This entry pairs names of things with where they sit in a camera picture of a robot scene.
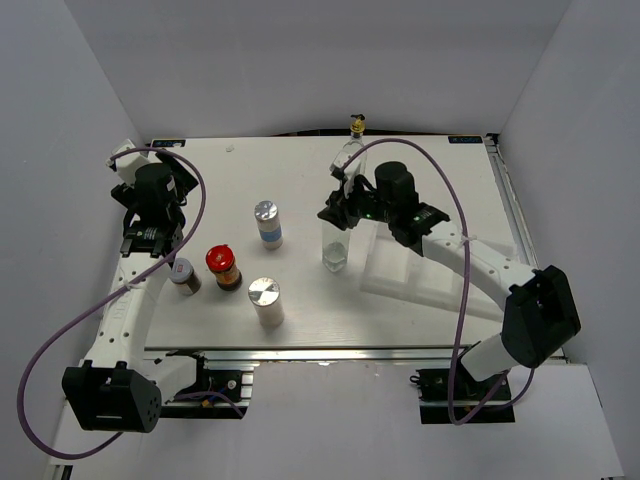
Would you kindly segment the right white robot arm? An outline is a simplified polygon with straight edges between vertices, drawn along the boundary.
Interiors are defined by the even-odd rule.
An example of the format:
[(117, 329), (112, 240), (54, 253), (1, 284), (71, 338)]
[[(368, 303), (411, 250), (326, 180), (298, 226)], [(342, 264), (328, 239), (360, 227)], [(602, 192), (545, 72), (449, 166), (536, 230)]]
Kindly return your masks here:
[(500, 333), (467, 349), (451, 374), (453, 390), (472, 399), (488, 379), (515, 366), (535, 369), (580, 329), (566, 274), (521, 264), (464, 235), (450, 217), (419, 199), (413, 175), (397, 161), (379, 165), (375, 180), (332, 165), (340, 186), (319, 218), (347, 231), (362, 220), (385, 224), (400, 245), (465, 276), (503, 313)]

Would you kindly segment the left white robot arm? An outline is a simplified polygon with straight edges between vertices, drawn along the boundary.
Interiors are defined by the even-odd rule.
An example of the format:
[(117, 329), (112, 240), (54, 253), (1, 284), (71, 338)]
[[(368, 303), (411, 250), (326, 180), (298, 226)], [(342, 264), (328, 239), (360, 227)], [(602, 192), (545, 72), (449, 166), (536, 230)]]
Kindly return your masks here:
[(184, 244), (182, 208), (198, 181), (164, 149), (122, 149), (109, 166), (122, 180), (111, 195), (126, 209), (116, 296), (81, 365), (65, 370), (62, 388), (82, 429), (148, 433), (177, 394), (199, 399), (211, 387), (211, 374), (191, 356), (144, 356), (157, 301)]

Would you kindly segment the glass bottle with dark sauce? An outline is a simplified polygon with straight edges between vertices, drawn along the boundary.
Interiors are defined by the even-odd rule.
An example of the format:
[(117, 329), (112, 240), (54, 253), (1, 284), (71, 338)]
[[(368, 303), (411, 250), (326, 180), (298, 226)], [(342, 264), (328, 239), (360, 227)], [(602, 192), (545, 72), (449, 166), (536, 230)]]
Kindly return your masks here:
[[(365, 131), (365, 116), (363, 114), (354, 114), (351, 116), (350, 138), (343, 145), (342, 149), (334, 158), (331, 168), (342, 168), (344, 164), (351, 158), (353, 154), (359, 151), (363, 146), (363, 133)], [(364, 152), (358, 158), (351, 162), (346, 169), (348, 175), (363, 174), (366, 168), (367, 153)]]

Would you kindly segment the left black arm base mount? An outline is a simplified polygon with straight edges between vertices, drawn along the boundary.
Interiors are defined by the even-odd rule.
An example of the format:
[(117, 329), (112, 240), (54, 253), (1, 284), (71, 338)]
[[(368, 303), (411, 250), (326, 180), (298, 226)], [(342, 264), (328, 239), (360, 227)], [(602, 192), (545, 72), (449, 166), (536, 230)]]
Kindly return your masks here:
[(241, 419), (248, 410), (255, 366), (203, 351), (157, 352), (145, 360), (162, 392), (162, 419)]

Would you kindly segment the blue label silver cap shaker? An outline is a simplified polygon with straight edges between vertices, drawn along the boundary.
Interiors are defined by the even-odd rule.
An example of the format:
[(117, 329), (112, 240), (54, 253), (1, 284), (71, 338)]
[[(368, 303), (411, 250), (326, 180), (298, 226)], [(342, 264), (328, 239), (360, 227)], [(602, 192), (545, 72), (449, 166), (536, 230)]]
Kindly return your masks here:
[(260, 201), (254, 207), (254, 218), (263, 246), (268, 250), (278, 249), (283, 237), (277, 205), (271, 200)]

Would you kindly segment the clear glass bottle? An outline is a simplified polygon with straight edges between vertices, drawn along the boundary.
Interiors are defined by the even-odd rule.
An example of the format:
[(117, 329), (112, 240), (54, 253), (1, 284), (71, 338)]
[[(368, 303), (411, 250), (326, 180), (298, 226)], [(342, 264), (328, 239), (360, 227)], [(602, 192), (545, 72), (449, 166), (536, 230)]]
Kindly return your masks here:
[(349, 258), (351, 229), (340, 230), (324, 222), (322, 226), (322, 263), (332, 273), (343, 270)]

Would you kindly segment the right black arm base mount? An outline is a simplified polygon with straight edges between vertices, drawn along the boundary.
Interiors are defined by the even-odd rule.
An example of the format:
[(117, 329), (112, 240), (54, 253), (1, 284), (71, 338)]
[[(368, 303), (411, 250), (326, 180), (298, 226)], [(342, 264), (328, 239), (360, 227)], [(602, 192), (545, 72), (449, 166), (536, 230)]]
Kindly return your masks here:
[[(420, 369), (409, 377), (417, 388), (420, 420), (423, 425), (445, 425), (450, 423), (447, 410), (448, 373), (446, 368)], [(511, 389), (506, 379), (494, 375), (482, 382), (455, 380), (454, 413), (458, 419), (471, 412), (499, 381), (499, 388), (485, 406), (470, 419), (474, 424), (506, 424), (515, 422), (512, 406), (502, 407), (511, 398)]]

